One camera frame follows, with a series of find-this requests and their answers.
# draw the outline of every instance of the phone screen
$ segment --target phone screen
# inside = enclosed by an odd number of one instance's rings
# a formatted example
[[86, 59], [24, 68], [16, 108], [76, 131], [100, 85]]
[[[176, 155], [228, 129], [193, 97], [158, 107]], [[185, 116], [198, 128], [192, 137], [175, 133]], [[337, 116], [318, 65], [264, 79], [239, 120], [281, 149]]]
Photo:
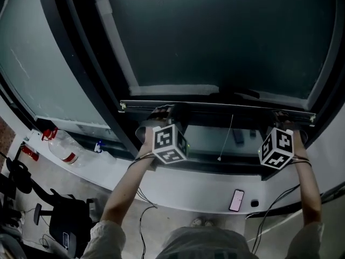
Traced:
[[243, 191], [235, 190], [229, 210], [236, 211], [236, 212], [239, 211], [239, 207], [241, 206], [243, 195], [244, 195]]

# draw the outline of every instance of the white wire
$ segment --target white wire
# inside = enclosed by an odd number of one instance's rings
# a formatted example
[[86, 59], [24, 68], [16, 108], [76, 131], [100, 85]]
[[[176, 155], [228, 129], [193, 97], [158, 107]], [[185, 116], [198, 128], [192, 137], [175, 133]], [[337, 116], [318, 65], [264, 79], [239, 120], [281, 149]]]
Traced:
[[230, 127], [229, 127], [229, 130], [227, 131], [227, 135], [226, 135], [226, 138], [225, 138], [225, 141], [224, 141], [224, 144], [223, 144], [223, 148], [222, 148], [222, 151], [220, 152], [220, 156], [219, 156], [219, 158], [218, 158], [219, 161], [221, 160], [221, 157], [222, 157], [222, 154], [223, 154], [223, 150], [224, 150], [224, 147], [225, 147], [227, 138], [229, 137], [229, 132], [230, 132], [231, 125], [232, 125], [232, 118], [233, 118], [233, 115], [231, 116]]

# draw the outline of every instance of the gray shirt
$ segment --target gray shirt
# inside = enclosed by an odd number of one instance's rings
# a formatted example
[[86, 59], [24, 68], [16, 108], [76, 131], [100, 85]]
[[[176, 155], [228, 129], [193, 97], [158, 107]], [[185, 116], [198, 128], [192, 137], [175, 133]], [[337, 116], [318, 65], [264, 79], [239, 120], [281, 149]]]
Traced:
[[[287, 259], [319, 259], [322, 223], [303, 227], [292, 240]], [[126, 236], [114, 222], [99, 222], [91, 230], [82, 259], [121, 259]], [[258, 259], [245, 238], [217, 227], [183, 227], [173, 231], [156, 259]]]

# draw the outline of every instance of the black frame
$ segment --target black frame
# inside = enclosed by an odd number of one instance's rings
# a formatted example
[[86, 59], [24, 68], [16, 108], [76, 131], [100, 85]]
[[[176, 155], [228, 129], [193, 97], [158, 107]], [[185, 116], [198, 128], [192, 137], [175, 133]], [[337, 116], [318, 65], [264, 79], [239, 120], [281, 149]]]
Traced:
[[[276, 104], [245, 100], [236, 95], [236, 90], [230, 96], [217, 94], [208, 97], [131, 97], [127, 81], [108, 41], [95, 0], [40, 1], [53, 36], [72, 73], [92, 104], [123, 143], [121, 147], [111, 141], [108, 143], [113, 155], [125, 159], [133, 159], [137, 155], [141, 143], [134, 132], [139, 125], [138, 122], [146, 119], [154, 105], [159, 103], [158, 101], [161, 101], [160, 104], [166, 104], [171, 100], [191, 102], [190, 124], [194, 125], [228, 127], [231, 114], [236, 113], [238, 118], [235, 119], [233, 127], [258, 129], [263, 136], [268, 126], [272, 124], [271, 113], [272, 109], [277, 107]], [[309, 135], [307, 147], [325, 130], [344, 104], [345, 95], [342, 93], [342, 88], [345, 87], [344, 74], [345, 39], [342, 38], [332, 72], [311, 109], [311, 112], [317, 114], [316, 119], [311, 118], [312, 113], [303, 112], [300, 108], [279, 106], [280, 110], [291, 111], [296, 121], [307, 131]], [[84, 146], [91, 141], [77, 135], [74, 137], [84, 143]], [[215, 155], [191, 155], [188, 163], [173, 164], [169, 167], [198, 172], [256, 174], [261, 175], [263, 180], [269, 179], [279, 171], [263, 167], [257, 157], [223, 156], [221, 163], [217, 162], [215, 157]]]

